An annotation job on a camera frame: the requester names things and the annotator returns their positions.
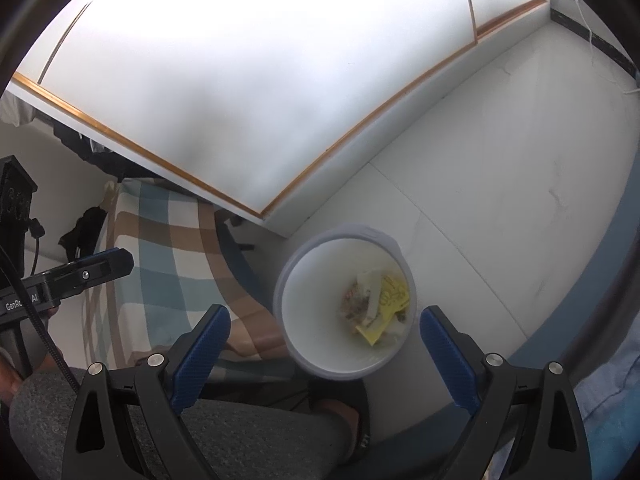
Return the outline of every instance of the silver screw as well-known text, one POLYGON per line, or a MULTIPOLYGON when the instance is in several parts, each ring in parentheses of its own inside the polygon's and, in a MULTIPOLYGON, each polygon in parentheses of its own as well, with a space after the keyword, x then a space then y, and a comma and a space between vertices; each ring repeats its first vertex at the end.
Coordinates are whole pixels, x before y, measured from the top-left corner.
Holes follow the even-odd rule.
POLYGON ((560 375, 562 373, 562 365, 560 363, 549 363, 549 371, 553 374, 560 375))
POLYGON ((485 357, 486 363, 491 366, 502 366, 504 359, 498 354, 487 354, 485 357))
POLYGON ((89 375, 97 375, 102 371, 102 363, 94 363, 89 366, 89 375))
POLYGON ((162 354, 153 354, 146 360, 146 364, 149 366, 160 366, 164 363, 164 356, 162 354))

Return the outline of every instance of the black baseboard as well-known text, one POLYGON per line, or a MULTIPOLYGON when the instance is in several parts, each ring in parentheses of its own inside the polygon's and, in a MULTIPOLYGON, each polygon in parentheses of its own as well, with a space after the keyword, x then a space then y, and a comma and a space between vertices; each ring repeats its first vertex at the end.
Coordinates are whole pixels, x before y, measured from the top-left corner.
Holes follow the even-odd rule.
MULTIPOLYGON (((575 20, 572 20, 562 12, 551 9, 551 21, 562 25, 564 28, 568 28, 574 34, 577 34, 584 40, 589 41, 589 29, 575 20)), ((595 48, 615 61, 619 67, 627 72, 632 78, 636 78, 638 69, 634 65, 633 61, 631 61, 627 56, 622 54, 622 52, 616 49, 607 40, 603 40, 597 34, 593 35, 593 39, 591 41, 595 48)))

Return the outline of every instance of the light blue cloth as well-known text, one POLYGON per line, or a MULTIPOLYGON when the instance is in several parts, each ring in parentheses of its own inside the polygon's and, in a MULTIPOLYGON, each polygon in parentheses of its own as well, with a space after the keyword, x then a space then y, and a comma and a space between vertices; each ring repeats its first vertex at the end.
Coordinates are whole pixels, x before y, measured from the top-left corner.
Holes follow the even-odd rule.
MULTIPOLYGON (((584 421, 593 480, 612 480, 640 444, 640 315, 613 357, 574 389, 584 421)), ((513 441, 494 455, 491 480, 504 468, 513 441)))

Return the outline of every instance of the blue gripper pad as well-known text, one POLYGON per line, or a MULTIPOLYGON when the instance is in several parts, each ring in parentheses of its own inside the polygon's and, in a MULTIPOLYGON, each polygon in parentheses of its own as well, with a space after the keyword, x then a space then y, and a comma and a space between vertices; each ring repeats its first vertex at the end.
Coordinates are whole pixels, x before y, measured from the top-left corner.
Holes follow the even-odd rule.
POLYGON ((206 321, 200 336, 193 342, 174 372, 173 393, 169 403, 176 415, 180 415, 184 408, 193 406, 198 399, 230 332, 231 317, 228 310, 220 306, 206 321))
POLYGON ((420 315, 420 337, 456 406, 473 415, 480 407, 476 376, 447 330, 428 308, 420 315))

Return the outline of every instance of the person's hand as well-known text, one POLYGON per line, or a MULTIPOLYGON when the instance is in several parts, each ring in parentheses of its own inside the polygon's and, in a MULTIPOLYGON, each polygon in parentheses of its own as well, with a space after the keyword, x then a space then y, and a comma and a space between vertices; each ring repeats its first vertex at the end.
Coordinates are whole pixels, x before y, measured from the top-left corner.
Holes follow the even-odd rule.
POLYGON ((20 375, 0 352, 0 400, 7 406, 11 405, 14 395, 18 393, 21 384, 20 375))

